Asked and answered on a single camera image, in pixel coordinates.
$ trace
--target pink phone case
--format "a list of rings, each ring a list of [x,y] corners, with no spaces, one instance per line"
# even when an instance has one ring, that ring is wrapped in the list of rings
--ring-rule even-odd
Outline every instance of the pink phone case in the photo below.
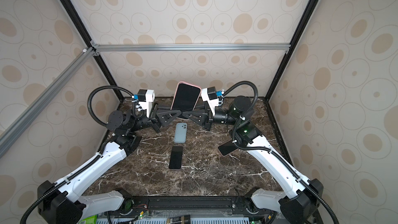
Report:
[[[201,88],[201,87],[199,87],[199,86],[193,85],[193,84],[189,84],[188,82],[179,82],[179,83],[177,84],[177,88],[176,88],[176,92],[174,93],[174,97],[173,97],[173,103],[172,103],[172,107],[171,107],[171,109],[173,109],[174,100],[176,99],[176,94],[177,94],[178,86],[179,86],[180,84],[182,84],[182,83],[183,83],[183,84],[186,84],[186,85],[190,85],[190,86],[192,86],[192,87],[197,87],[197,88],[199,88],[199,89],[200,89],[200,92],[199,92],[198,98],[196,99],[195,105],[193,106],[193,109],[195,109],[195,107],[196,107],[196,104],[198,103],[198,99],[199,99],[199,97],[200,97],[200,95],[201,95],[201,93],[202,93],[202,88]]]

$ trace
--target patterned wall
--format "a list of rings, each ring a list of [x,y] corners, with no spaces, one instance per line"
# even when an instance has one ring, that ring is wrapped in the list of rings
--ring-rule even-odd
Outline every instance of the patterned wall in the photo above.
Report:
[[[74,0],[99,44],[289,42],[308,0]]]
[[[57,0],[0,0],[0,134],[85,45]]]
[[[295,167],[342,224],[398,219],[397,14],[397,0],[322,0],[271,99]]]
[[[102,52],[117,84],[137,93],[153,89],[158,97],[174,96],[177,83],[189,82],[201,88],[228,89],[249,80],[265,96],[285,52],[206,51],[206,52]],[[253,96],[242,85],[228,96]]]
[[[90,58],[0,159],[0,223],[18,224],[37,199],[37,187],[54,182],[94,155],[105,133],[87,111],[93,88],[108,85]],[[105,121],[119,101],[111,90],[93,99]],[[27,223],[45,221],[34,210]]]

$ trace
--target smartphone screen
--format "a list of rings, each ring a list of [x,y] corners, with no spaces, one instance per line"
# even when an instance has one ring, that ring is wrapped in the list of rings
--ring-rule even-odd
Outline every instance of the smartphone screen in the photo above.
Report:
[[[234,143],[232,143],[232,140],[230,140],[230,141],[228,141],[228,142],[225,142],[225,143],[223,143],[222,145],[220,145],[220,146],[218,147],[218,150],[221,152],[221,154],[222,154],[223,156],[228,155],[229,153],[235,151],[236,149],[237,149],[237,148],[236,148],[236,146],[234,145]]]
[[[180,82],[177,86],[176,95],[174,96],[172,110],[192,111],[200,96],[202,89]]]
[[[181,169],[182,146],[173,146],[170,156],[169,169]]]

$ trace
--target light blue phone case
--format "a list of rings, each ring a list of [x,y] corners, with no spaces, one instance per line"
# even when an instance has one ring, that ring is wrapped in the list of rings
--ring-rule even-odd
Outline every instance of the light blue phone case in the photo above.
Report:
[[[187,123],[177,123],[176,133],[174,134],[175,143],[185,143],[187,137]]]

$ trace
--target green package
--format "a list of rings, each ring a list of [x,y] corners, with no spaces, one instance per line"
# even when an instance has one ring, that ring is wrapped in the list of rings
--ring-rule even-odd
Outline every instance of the green package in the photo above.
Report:
[[[96,224],[96,221],[97,221],[97,216],[93,215],[91,217],[79,221],[78,224]]]

